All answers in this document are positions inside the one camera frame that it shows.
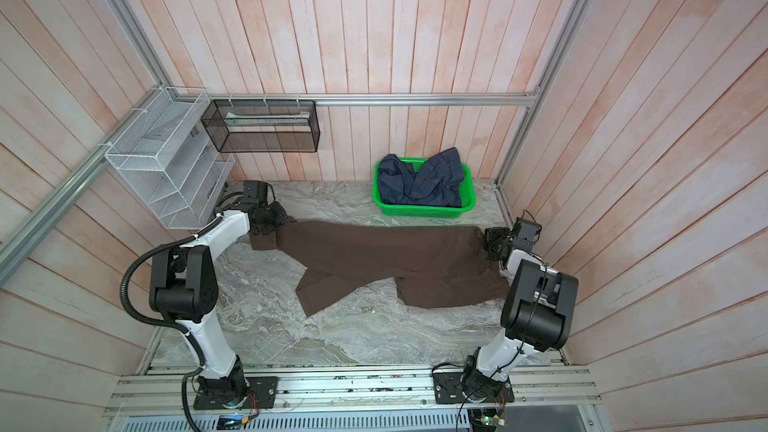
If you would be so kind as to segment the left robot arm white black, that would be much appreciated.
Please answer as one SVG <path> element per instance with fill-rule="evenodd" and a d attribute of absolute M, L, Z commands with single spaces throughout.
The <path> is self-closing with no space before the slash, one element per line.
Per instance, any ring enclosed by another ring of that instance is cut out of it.
<path fill-rule="evenodd" d="M 219 284 L 214 262 L 240 237 L 249 232 L 268 235 L 286 218 L 277 201 L 218 211 L 189 242 L 152 256 L 150 307 L 181 328 L 198 359 L 197 387 L 207 406 L 239 407 L 249 391 L 242 362 L 224 338 L 217 317 Z"/>

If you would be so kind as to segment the black mesh wall basket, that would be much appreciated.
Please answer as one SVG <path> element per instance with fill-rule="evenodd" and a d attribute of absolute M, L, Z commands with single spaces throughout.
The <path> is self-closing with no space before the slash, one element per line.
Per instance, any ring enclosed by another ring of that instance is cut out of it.
<path fill-rule="evenodd" d="M 201 123 L 222 153 L 315 153 L 316 105 L 300 99 L 215 99 Z"/>

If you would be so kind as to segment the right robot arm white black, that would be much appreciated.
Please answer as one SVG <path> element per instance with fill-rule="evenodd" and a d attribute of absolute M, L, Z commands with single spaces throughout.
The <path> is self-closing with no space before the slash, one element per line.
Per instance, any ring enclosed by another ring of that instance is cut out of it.
<path fill-rule="evenodd" d="M 500 331 L 467 357 L 462 393 L 473 402 L 502 394 L 512 370 L 536 352 L 561 349 L 573 321 L 578 280 L 550 267 L 533 246 L 541 227 L 522 221 L 513 228 L 489 228 L 484 248 L 511 274 Z"/>

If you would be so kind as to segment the navy blue trousers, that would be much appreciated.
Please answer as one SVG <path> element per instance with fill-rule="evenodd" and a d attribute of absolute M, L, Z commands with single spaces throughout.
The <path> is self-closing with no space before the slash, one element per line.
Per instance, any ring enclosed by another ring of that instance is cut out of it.
<path fill-rule="evenodd" d="M 389 154 L 379 162 L 376 185 L 387 205 L 460 208 L 464 179 L 459 152 L 453 147 L 430 157 L 419 169 Z"/>

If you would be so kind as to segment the brown trousers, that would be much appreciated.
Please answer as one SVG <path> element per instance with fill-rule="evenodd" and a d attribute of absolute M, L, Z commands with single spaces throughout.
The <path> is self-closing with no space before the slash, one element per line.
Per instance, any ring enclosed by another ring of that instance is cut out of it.
<path fill-rule="evenodd" d="M 371 283 L 394 279 L 398 298 L 424 309 L 503 299 L 508 280 L 475 226 L 370 227 L 288 220 L 251 233 L 255 251 L 278 250 L 305 266 L 295 293 L 312 316 Z"/>

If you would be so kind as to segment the aluminium mounting rail base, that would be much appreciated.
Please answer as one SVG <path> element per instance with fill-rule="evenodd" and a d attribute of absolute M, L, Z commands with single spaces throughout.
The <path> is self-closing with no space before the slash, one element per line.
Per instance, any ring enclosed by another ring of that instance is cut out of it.
<path fill-rule="evenodd" d="M 199 387 L 189 390 L 188 400 L 202 431 L 462 431 L 564 409 L 589 431 L 607 428 L 602 398 L 584 366 L 522 366 L 497 396 L 471 399 L 460 376 L 450 366 L 249 368 L 255 389 L 240 407 L 205 406 Z"/>

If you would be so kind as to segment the green plastic basket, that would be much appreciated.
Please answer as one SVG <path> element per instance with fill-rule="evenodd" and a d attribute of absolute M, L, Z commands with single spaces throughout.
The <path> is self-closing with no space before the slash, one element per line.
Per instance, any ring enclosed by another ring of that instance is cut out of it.
<path fill-rule="evenodd" d="M 462 205 L 460 207 L 386 204 L 381 198 L 378 186 L 379 165 L 380 162 L 376 164 L 376 168 L 374 170 L 372 198 L 374 204 L 384 215 L 396 217 L 457 219 L 464 213 L 471 211 L 477 203 L 471 170 L 465 163 L 461 163 L 464 172 L 464 179 L 459 185 L 459 194 L 462 201 Z"/>

